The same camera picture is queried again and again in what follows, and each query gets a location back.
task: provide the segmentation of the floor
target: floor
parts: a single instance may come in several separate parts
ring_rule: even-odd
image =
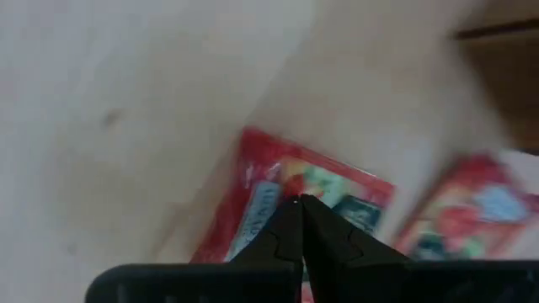
[[[398,187],[507,146],[449,33],[470,0],[0,3],[0,301],[189,260],[246,123]]]

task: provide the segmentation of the red package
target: red package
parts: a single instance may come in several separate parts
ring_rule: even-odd
[[[459,162],[415,212],[396,249],[417,260],[496,258],[535,220],[537,203],[488,155]]]
[[[391,201],[393,186],[378,177],[261,130],[246,128],[230,189],[191,258],[232,259],[258,234],[283,196],[313,194],[346,220],[373,232]],[[312,301],[304,285],[303,301]]]

